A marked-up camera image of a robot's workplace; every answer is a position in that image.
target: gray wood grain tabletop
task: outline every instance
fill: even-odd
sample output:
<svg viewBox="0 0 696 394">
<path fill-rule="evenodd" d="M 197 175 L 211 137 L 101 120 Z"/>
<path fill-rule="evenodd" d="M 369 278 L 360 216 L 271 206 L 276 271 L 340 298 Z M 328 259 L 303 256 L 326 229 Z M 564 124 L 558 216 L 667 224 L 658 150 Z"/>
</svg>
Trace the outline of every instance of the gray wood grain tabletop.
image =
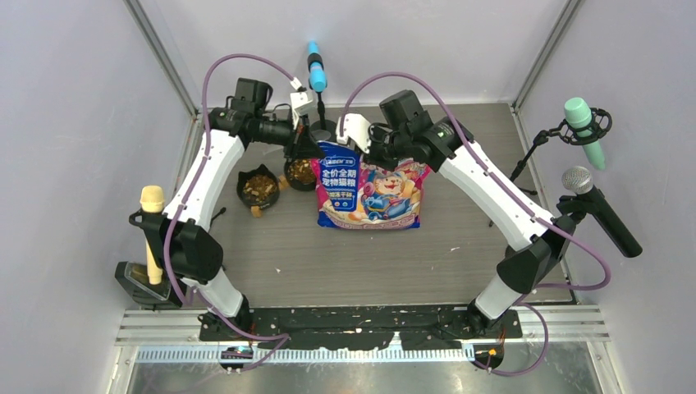
<svg viewBox="0 0 696 394">
<path fill-rule="evenodd" d="M 488 157 L 510 174 L 524 156 L 505 104 L 451 106 Z M 443 116 L 428 108 L 433 121 Z M 329 108 L 328 119 L 341 110 Z M 378 108 L 356 108 L 382 121 Z M 282 174 L 279 147 L 252 144 L 225 184 L 217 206 L 227 207 L 211 234 L 222 245 L 231 282 L 252 307 L 468 303 L 491 280 L 506 248 L 500 231 L 456 186 L 438 174 L 424 182 L 421 228 L 347 231 L 317 225 L 312 192 L 284 190 L 277 204 L 253 218 L 237 199 L 239 171 L 259 164 Z M 533 189 L 525 171 L 516 182 Z M 545 282 L 562 282 L 560 267 Z M 569 300 L 570 293 L 543 289 L 529 300 Z"/>
</svg>

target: microphone grille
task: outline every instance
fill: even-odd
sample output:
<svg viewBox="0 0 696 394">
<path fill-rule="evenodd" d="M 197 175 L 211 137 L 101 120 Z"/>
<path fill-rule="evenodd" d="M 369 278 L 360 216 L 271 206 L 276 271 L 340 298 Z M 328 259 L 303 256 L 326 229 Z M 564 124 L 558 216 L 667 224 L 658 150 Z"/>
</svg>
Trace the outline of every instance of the microphone grille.
<svg viewBox="0 0 696 394">
<path fill-rule="evenodd" d="M 593 186 L 592 173 L 585 167 L 575 166 L 563 172 L 563 187 L 577 195 L 587 193 Z"/>
</svg>

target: teal microphone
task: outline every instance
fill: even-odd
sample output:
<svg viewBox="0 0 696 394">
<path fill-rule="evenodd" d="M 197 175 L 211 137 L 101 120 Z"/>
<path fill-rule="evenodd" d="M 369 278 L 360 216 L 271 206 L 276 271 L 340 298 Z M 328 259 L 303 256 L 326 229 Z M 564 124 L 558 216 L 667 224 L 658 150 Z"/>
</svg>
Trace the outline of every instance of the teal microphone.
<svg viewBox="0 0 696 394">
<path fill-rule="evenodd" d="M 592 111 L 585 100 L 580 97 L 571 98 L 565 102 L 565 121 L 568 122 L 570 126 L 575 129 L 580 129 L 589 125 L 592 121 Z M 578 136 L 587 137 L 592 135 L 592 131 L 583 130 L 578 132 Z M 602 151 L 602 146 L 599 141 L 592 142 L 591 144 L 583 145 L 585 155 L 588 157 L 588 161 L 598 170 L 603 170 L 607 168 L 604 163 L 604 152 Z"/>
</svg>

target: white wall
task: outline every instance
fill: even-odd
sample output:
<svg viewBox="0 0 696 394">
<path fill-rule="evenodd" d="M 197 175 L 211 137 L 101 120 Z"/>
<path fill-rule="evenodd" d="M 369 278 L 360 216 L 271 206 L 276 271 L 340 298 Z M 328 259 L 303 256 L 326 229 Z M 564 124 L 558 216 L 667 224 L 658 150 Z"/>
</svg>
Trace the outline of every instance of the white wall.
<svg viewBox="0 0 696 394">
<path fill-rule="evenodd" d="M 588 0 L 547 64 L 522 114 L 529 135 L 557 125 L 579 95 L 615 125 L 602 147 L 596 183 L 643 244 L 625 259 L 588 218 L 578 235 L 609 260 L 614 280 L 597 301 L 616 344 L 628 392 L 693 392 L 696 182 L 696 3 Z M 564 193 L 561 174 L 588 166 L 582 149 L 553 141 L 535 154 L 546 192 Z M 601 279 L 597 263 L 569 251 L 576 282 Z"/>
<path fill-rule="evenodd" d="M 127 215 L 171 191 L 189 120 L 121 0 L 2 2 L 0 48 L 0 391 L 94 394 L 114 269 L 144 260 Z"/>
<path fill-rule="evenodd" d="M 360 82 L 384 71 L 416 74 L 450 103 L 510 102 L 564 3 L 143 0 L 196 98 L 210 64 L 228 53 L 268 57 L 306 81 L 307 43 L 316 39 L 327 70 L 327 103 L 344 103 Z M 213 77 L 210 103 L 223 103 L 240 76 L 266 80 L 277 90 L 274 101 L 287 101 L 290 86 L 280 74 L 248 60 L 235 63 Z M 410 86 L 381 81 L 357 102 L 378 103 Z M 421 99 L 432 102 L 426 94 Z"/>
</svg>

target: cat food bag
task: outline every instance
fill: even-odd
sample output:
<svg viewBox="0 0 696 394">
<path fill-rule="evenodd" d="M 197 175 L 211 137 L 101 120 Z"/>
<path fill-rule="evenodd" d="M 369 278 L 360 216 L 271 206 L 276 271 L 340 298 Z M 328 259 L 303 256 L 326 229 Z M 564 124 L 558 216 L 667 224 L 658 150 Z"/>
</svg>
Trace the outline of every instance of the cat food bag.
<svg viewBox="0 0 696 394">
<path fill-rule="evenodd" d="M 345 146 L 320 142 L 326 158 L 312 160 L 318 224 L 350 230 L 420 227 L 423 179 L 430 167 L 405 160 L 394 172 L 362 163 Z"/>
</svg>

